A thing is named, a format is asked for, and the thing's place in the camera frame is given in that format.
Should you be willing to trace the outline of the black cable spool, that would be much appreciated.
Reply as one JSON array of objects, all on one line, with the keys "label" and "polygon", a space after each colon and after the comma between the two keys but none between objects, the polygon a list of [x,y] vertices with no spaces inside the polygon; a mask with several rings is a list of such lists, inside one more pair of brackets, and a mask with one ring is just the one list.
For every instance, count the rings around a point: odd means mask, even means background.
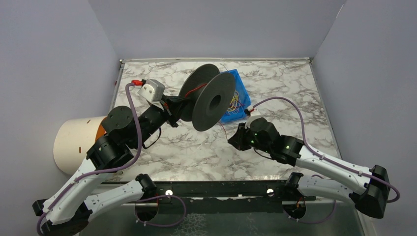
[{"label": "black cable spool", "polygon": [[180,119],[191,122],[197,131],[212,128],[229,108],[235,87],[235,78],[230,72],[220,72],[214,64],[198,67],[179,92],[179,97],[189,100]]}]

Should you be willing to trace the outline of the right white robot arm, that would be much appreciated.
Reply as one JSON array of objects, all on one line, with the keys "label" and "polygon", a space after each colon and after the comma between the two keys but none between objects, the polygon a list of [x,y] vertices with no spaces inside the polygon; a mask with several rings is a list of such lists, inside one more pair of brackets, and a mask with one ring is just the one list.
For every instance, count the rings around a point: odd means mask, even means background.
[{"label": "right white robot arm", "polygon": [[353,204],[373,218],[382,219],[390,192],[386,168],[372,168],[352,164],[323,152],[314,153],[304,141],[281,135],[265,118],[257,118],[249,125],[239,123],[236,133],[228,139],[235,149],[256,149],[266,152],[281,164],[312,170],[325,179],[314,180],[302,174],[293,174],[287,186],[301,196],[316,196]]}]

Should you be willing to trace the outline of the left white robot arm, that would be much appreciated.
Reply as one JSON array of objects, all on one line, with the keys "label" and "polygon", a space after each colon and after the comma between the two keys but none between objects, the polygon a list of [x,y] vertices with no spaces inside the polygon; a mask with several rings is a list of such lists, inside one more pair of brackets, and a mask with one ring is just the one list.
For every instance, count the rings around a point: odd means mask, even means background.
[{"label": "left white robot arm", "polygon": [[134,104],[113,108],[103,120],[105,134],[87,151],[68,182],[51,198],[33,203],[40,236],[72,236],[98,215],[134,200],[155,200],[156,185],[147,174],[127,184],[93,195],[93,190],[116,172],[133,165],[143,143],[168,122],[177,127],[189,98],[163,96],[162,107],[151,105],[140,116]]}]

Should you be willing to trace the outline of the blue plastic bin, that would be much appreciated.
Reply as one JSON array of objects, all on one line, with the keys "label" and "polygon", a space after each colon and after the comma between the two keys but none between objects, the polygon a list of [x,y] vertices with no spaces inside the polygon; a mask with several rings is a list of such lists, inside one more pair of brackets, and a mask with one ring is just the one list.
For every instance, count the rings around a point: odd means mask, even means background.
[{"label": "blue plastic bin", "polygon": [[233,74],[236,82],[236,88],[229,108],[221,118],[222,123],[229,123],[245,118],[246,113],[244,110],[251,105],[250,97],[242,82],[238,70],[232,69],[228,70],[228,72]]}]

